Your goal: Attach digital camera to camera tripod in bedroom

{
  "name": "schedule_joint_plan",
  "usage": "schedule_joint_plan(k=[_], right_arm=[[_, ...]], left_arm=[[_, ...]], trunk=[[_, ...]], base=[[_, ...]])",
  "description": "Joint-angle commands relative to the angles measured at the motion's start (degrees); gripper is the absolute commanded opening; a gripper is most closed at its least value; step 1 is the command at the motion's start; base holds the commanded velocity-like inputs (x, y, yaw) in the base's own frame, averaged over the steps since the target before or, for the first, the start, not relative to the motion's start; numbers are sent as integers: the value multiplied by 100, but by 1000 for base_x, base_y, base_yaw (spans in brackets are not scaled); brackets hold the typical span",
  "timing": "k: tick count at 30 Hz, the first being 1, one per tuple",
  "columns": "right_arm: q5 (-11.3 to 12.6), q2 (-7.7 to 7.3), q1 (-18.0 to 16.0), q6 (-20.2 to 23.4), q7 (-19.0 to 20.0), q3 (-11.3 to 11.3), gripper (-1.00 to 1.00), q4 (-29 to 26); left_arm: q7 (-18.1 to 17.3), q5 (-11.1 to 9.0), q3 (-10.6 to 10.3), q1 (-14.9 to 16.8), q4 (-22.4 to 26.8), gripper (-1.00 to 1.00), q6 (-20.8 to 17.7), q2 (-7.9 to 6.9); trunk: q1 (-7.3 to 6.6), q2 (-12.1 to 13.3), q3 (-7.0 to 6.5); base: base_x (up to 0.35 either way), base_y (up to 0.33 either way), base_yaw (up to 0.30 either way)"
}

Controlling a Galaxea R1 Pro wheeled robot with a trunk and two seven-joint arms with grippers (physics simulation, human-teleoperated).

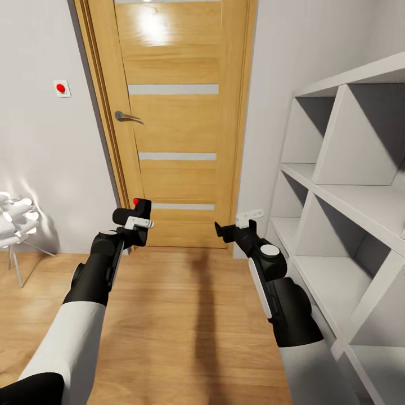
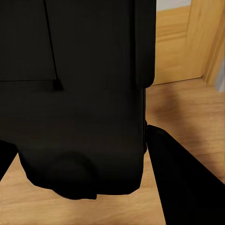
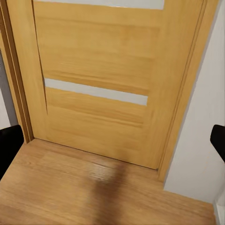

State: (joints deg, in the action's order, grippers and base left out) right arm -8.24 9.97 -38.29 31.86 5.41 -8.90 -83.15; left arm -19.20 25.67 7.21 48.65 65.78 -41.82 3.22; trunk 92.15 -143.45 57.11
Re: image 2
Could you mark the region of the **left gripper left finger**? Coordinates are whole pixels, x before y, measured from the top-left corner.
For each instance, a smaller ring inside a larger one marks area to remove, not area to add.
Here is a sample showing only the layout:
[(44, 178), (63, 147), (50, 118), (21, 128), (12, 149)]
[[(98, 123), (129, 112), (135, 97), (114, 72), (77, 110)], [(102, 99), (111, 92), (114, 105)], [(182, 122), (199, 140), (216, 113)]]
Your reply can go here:
[(15, 144), (0, 140), (0, 180), (18, 153)]

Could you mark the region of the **digital camera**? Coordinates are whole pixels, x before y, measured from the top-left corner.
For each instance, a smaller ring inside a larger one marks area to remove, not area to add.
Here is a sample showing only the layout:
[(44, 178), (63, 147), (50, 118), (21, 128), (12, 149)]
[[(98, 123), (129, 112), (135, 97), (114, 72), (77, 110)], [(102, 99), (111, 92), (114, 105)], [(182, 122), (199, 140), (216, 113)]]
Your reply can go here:
[(0, 140), (34, 185), (129, 195), (147, 151), (157, 0), (0, 0)]

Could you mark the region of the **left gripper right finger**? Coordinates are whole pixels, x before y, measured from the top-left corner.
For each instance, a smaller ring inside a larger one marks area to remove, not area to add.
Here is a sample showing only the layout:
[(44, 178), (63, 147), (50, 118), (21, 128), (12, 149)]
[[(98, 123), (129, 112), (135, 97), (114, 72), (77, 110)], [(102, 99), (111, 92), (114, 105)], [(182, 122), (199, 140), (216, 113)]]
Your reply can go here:
[(166, 225), (225, 225), (225, 184), (164, 129), (146, 135)]

